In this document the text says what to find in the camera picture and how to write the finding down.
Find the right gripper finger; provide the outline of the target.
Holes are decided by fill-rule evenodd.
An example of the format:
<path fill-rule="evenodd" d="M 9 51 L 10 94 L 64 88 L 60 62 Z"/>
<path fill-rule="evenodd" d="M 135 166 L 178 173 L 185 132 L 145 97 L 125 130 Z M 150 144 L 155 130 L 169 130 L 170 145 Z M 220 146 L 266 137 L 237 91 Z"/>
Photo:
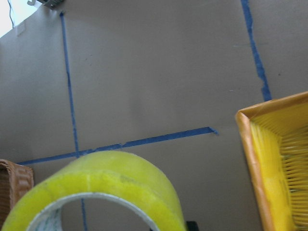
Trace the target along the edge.
<path fill-rule="evenodd" d="M 187 231 L 199 231 L 196 221 L 186 221 Z"/>

